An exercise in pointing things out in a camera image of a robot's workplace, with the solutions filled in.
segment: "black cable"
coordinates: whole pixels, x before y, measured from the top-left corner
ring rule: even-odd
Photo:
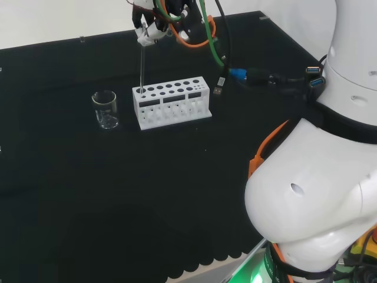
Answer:
[[[346,266],[354,266],[355,269],[353,271],[351,271],[350,273],[337,274],[335,276],[334,281],[339,281],[339,280],[342,280],[342,279],[347,279],[347,278],[353,277],[356,282],[360,282],[359,276],[360,276],[361,272],[365,271],[364,269],[377,269],[377,265],[366,264],[366,263],[363,262],[363,258],[365,256],[365,252],[366,252],[366,247],[368,245],[368,242],[369,242],[371,236],[373,235],[373,232],[374,232],[374,230],[370,231],[367,234],[367,236],[364,240],[359,261],[357,263],[354,263],[354,264],[349,264],[349,263],[346,264]]]
[[[364,283],[374,283],[377,281],[377,270],[370,270],[369,268],[366,268],[363,273]]]
[[[300,83],[305,81],[305,78],[288,78],[287,83]]]
[[[253,92],[253,93],[265,93],[266,89],[268,92],[274,96],[278,97],[290,97],[290,98],[299,98],[303,94],[303,90],[297,87],[289,87],[289,88],[266,88],[266,87],[252,87],[247,84],[242,83],[239,80],[235,80],[235,82],[241,86],[243,89]]]
[[[324,60],[325,60],[327,57],[328,57],[327,54],[326,54],[325,56],[323,56],[323,57],[319,60],[320,64],[322,64],[322,62],[324,62]]]
[[[220,4],[219,0],[215,0],[215,2],[216,2],[216,5],[217,5],[217,7],[218,7],[218,9],[220,11],[221,18],[224,21],[225,30],[226,30],[226,33],[227,33],[227,36],[228,36],[228,56],[227,56],[226,66],[228,68],[230,68],[230,66],[232,64],[232,62],[231,62],[231,56],[232,56],[232,52],[233,52],[232,36],[230,34],[230,28],[229,28],[228,20],[225,17],[223,7],[221,7],[221,4]]]
[[[156,16],[158,16],[161,20],[163,20],[164,22],[168,23],[168,24],[172,24],[173,27],[177,30],[177,26],[176,24],[180,23],[181,21],[172,21],[168,18],[166,18],[164,16],[164,14],[160,11],[160,9],[157,8],[157,4],[156,4],[156,0],[153,0],[153,5],[154,5],[154,8],[153,8],[153,12],[155,13]]]

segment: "table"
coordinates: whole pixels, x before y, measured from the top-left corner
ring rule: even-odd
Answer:
[[[298,77],[318,64],[261,12],[229,24],[234,66]],[[145,84],[202,75],[213,89],[209,48],[174,40],[147,48]],[[211,119],[141,132],[139,61],[133,31],[0,51],[4,283],[165,282],[261,240],[244,206],[249,160],[299,103],[228,80]],[[110,133],[90,101],[103,89],[120,111]]]

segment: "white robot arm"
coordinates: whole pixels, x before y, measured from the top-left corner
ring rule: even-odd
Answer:
[[[353,127],[377,132],[377,1],[336,5],[318,102]],[[326,271],[377,223],[377,140],[348,140],[303,119],[251,176],[245,202],[256,229],[289,265]],[[263,264],[260,274],[272,281]]]
[[[203,14],[199,9],[197,0],[160,0],[164,3],[164,7],[168,14],[178,14],[181,20],[169,21],[169,19],[157,8],[156,0],[134,0],[133,3],[133,22],[138,42],[142,46],[155,44],[157,41],[165,37],[169,30],[169,24],[175,23],[175,29],[179,29],[180,38],[188,41],[190,38],[194,41],[205,40],[205,29],[203,25]],[[145,17],[147,28],[143,30],[141,23],[142,16]]]

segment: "cable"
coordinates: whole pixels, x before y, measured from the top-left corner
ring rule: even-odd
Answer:
[[[258,169],[260,165],[264,162],[264,159],[261,157],[263,149],[266,147],[266,145],[278,134],[278,132],[285,126],[285,124],[288,121],[285,121],[283,124],[281,124],[276,130],[274,130],[272,133],[269,134],[268,137],[265,138],[263,143],[259,146],[257,154],[255,155],[254,159],[250,161],[249,165],[249,178],[252,174]]]
[[[221,14],[221,18],[223,19],[224,21],[224,25],[225,25],[225,30],[226,30],[226,33],[227,33],[227,36],[228,36],[228,56],[227,56],[227,67],[230,68],[231,66],[231,56],[232,56],[232,53],[233,53],[233,43],[232,43],[232,36],[231,36],[231,33],[230,33],[230,28],[229,28],[229,24],[228,24],[228,20],[226,19],[225,17],[225,14],[224,14],[224,11],[223,11],[223,7],[221,7],[221,4],[219,2],[219,0],[215,0],[216,2],[216,5],[220,11],[220,14]]]
[[[319,60],[319,63],[322,64],[322,62],[324,62],[324,60],[327,58],[327,54],[325,56],[323,56],[320,60]]]
[[[345,272],[334,270],[334,273],[335,273],[334,281],[340,281],[340,280],[344,280],[344,279],[354,276],[355,270],[352,270],[350,273],[345,273]]]
[[[157,6],[156,0],[153,0],[153,6],[154,6],[153,12],[155,13],[155,15],[157,17],[159,17],[160,19],[162,19],[164,22],[166,22],[168,24],[174,24],[175,23],[174,21],[171,21],[171,20],[167,19],[166,17],[164,17],[163,13],[160,12],[160,9]]]
[[[377,270],[363,269],[363,282],[374,283],[377,280]]]
[[[166,10],[166,6],[165,6],[165,0],[161,0],[161,4],[162,4],[162,7],[163,9],[166,11],[167,13],[167,10]],[[212,37],[215,36],[216,34],[216,24],[212,18],[212,16],[209,16],[208,17],[211,25],[212,25]],[[179,36],[178,32],[176,31],[176,29],[174,28],[174,25],[170,24],[170,29],[171,31],[173,32],[173,34],[176,36],[176,38],[183,44],[185,45],[186,47],[189,47],[189,48],[200,48],[200,47],[203,47],[205,45],[207,45],[209,43],[209,40],[206,40],[202,43],[199,43],[199,44],[189,44],[187,42],[185,42],[185,40],[182,39],[182,37]]]
[[[355,269],[353,271],[351,271],[350,273],[337,274],[337,276],[335,276],[335,278],[334,278],[334,281],[339,281],[339,280],[342,280],[342,279],[347,279],[347,278],[353,277],[357,282],[360,282],[360,280],[359,280],[360,273],[362,273],[363,271],[366,272],[369,269],[377,269],[377,265],[366,264],[366,263],[363,262],[363,258],[365,256],[365,252],[366,252],[366,247],[368,245],[368,242],[369,242],[371,236],[373,235],[373,232],[374,232],[374,230],[369,231],[369,233],[365,237],[359,261],[357,263],[351,263],[351,264],[347,263],[346,264],[346,266],[349,266],[349,267],[354,266]]]
[[[213,58],[215,59],[216,63],[220,67],[224,67],[224,63],[221,61],[221,59],[219,58],[219,56],[216,53],[216,50],[214,49],[213,39],[212,39],[212,36],[211,36],[211,30],[210,30],[210,25],[209,25],[208,20],[207,20],[206,7],[204,6],[204,0],[199,0],[199,3],[200,3],[201,11],[203,13],[204,24],[206,26],[207,37],[208,37],[208,40],[209,40],[209,43],[210,43],[210,48],[211,48],[211,52],[212,52]]]
[[[305,78],[288,78],[287,83],[301,83]]]
[[[170,15],[168,14],[168,12],[165,11],[165,10],[163,9],[163,6],[162,6],[160,0],[156,0],[156,3],[157,3],[157,8],[160,10],[160,12],[161,12],[161,13],[162,13],[167,19],[170,19],[170,20],[172,20],[172,21],[180,21],[180,20],[181,20],[181,16],[178,16],[178,17],[175,17],[175,18],[173,18],[172,16],[170,16]]]

